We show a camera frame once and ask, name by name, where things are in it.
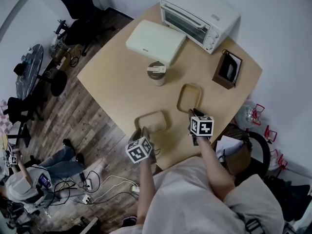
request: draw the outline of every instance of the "white shirt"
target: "white shirt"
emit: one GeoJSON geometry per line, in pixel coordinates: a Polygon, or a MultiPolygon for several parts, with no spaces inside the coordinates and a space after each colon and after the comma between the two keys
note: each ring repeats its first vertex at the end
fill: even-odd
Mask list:
{"type": "Polygon", "coordinates": [[[36,190],[36,184],[41,174],[44,174],[49,180],[50,174],[47,170],[42,169],[43,167],[33,165],[34,167],[27,168],[27,171],[33,181],[32,187],[23,177],[21,172],[12,174],[5,183],[7,198],[15,203],[24,203],[33,196],[38,195],[36,190]]]}
{"type": "Polygon", "coordinates": [[[154,182],[157,191],[144,225],[113,234],[243,234],[245,222],[254,218],[266,234],[283,231],[282,209],[258,175],[241,183],[224,202],[213,194],[199,157],[163,171],[154,182]]]}

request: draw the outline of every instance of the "black shoe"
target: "black shoe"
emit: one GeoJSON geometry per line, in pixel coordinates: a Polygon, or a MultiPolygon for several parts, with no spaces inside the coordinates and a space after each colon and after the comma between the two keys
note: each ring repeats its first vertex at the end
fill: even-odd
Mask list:
{"type": "Polygon", "coordinates": [[[83,157],[83,155],[81,153],[76,155],[76,161],[80,162],[84,166],[84,157],[83,157]]]}
{"type": "Polygon", "coordinates": [[[123,219],[122,226],[121,227],[128,227],[128,226],[134,226],[137,223],[137,217],[136,216],[130,216],[123,219]]]}
{"type": "Polygon", "coordinates": [[[74,149],[74,147],[73,147],[73,145],[72,145],[72,143],[70,142],[69,139],[67,139],[67,138],[63,139],[63,145],[64,145],[64,146],[69,146],[69,147],[72,148],[72,149],[74,150],[74,152],[75,152],[75,149],[74,149]]]}

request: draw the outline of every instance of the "rectangular tray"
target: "rectangular tray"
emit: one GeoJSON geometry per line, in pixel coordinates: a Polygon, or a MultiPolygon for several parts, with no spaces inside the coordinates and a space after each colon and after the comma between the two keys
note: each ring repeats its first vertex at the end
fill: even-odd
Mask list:
{"type": "Polygon", "coordinates": [[[136,129],[147,127],[150,134],[160,133],[167,128],[164,114],[161,111],[155,111],[137,117],[135,119],[136,129]]]}
{"type": "Polygon", "coordinates": [[[189,109],[199,106],[201,89],[196,85],[186,83],[182,86],[176,108],[188,114],[189,109]]]}

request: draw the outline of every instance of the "oven door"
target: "oven door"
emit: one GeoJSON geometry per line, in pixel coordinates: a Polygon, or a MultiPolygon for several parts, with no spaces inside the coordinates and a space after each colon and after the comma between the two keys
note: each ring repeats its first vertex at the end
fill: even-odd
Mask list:
{"type": "Polygon", "coordinates": [[[162,1],[161,10],[165,24],[187,34],[191,40],[199,46],[203,46],[209,25],[168,2],[162,1]]]}

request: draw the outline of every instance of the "wooden table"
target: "wooden table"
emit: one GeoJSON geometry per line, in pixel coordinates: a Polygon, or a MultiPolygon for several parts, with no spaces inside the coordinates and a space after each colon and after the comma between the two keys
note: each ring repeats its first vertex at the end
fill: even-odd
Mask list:
{"type": "Polygon", "coordinates": [[[8,139],[8,135],[1,135],[0,138],[0,147],[4,150],[8,150],[8,145],[9,145],[9,139],[8,139]]]}
{"type": "Polygon", "coordinates": [[[214,141],[252,92],[262,70],[230,38],[225,39],[212,55],[187,39],[168,70],[165,85],[156,87],[146,71],[154,60],[128,50],[125,45],[143,19],[161,24],[159,4],[132,21],[105,44],[80,72],[78,79],[129,137],[135,130],[135,118],[157,110],[164,113],[167,130],[151,135],[151,141],[156,149],[161,149],[157,164],[166,169],[199,154],[199,148],[193,146],[188,136],[188,115],[176,108],[182,85],[193,83],[201,87],[199,108],[214,117],[214,141]],[[230,90],[212,81],[223,49],[243,59],[236,88],[230,90]]]}

